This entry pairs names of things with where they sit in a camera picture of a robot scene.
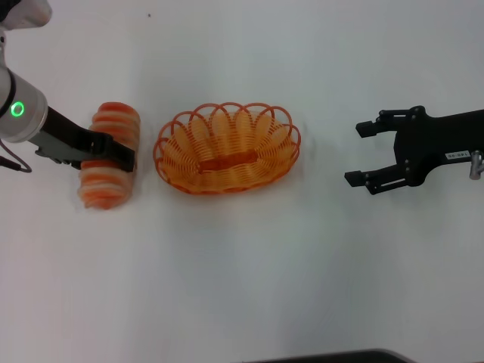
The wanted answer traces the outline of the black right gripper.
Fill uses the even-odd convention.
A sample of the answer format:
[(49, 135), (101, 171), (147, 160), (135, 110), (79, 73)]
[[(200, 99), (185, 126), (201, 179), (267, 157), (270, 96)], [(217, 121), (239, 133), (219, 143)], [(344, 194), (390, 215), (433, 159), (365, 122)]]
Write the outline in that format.
[(396, 133), (397, 165), (344, 174), (353, 188), (366, 187), (371, 195), (404, 186), (422, 185), (439, 166), (471, 161), (474, 151), (484, 153), (484, 110), (432, 117), (423, 107), (414, 110), (381, 110), (374, 122), (358, 123), (361, 138), (383, 132)]

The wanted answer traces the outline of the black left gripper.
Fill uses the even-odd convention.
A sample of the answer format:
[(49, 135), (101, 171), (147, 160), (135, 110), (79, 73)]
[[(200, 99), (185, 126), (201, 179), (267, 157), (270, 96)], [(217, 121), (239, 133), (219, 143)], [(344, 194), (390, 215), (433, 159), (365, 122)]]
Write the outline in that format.
[(84, 161), (109, 161), (125, 172), (135, 168), (135, 151), (103, 132), (84, 129), (48, 107), (41, 129), (29, 140), (36, 154), (81, 169)]

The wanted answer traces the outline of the orange striped bread loaf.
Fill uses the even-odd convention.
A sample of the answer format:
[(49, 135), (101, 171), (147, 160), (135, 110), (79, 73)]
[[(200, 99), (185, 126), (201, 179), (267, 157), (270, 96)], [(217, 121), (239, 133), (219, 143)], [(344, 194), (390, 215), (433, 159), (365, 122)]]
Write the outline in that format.
[[(113, 136), (120, 144), (138, 151), (141, 118), (138, 112), (121, 102), (103, 103), (92, 117), (89, 129)], [(86, 208), (112, 209), (131, 196), (135, 172), (125, 172), (114, 162), (91, 160), (81, 163), (78, 195)]]

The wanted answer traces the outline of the orange wire oval basket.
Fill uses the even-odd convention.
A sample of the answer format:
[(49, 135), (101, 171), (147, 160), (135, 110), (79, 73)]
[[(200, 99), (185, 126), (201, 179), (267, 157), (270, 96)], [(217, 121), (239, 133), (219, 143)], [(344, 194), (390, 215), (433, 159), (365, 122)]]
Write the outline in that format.
[(159, 177), (184, 193), (230, 194), (283, 178), (298, 160), (301, 143), (281, 106), (207, 103), (161, 128), (153, 159)]

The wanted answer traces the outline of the silver gripper plug connector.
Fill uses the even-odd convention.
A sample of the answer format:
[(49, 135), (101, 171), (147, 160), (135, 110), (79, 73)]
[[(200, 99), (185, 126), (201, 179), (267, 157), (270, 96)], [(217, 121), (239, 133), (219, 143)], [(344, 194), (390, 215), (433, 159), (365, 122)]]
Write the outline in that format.
[(484, 153), (480, 150), (475, 150), (470, 157), (470, 174), (471, 180), (480, 180), (481, 174), (484, 172)]

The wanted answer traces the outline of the dark rounded object edge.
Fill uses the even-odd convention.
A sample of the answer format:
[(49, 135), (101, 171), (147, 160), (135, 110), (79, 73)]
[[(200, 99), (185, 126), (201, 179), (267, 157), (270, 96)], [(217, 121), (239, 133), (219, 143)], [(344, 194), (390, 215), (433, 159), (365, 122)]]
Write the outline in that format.
[(404, 355), (387, 349), (363, 349), (347, 352), (332, 352), (319, 355), (304, 355), (237, 363), (417, 363)]

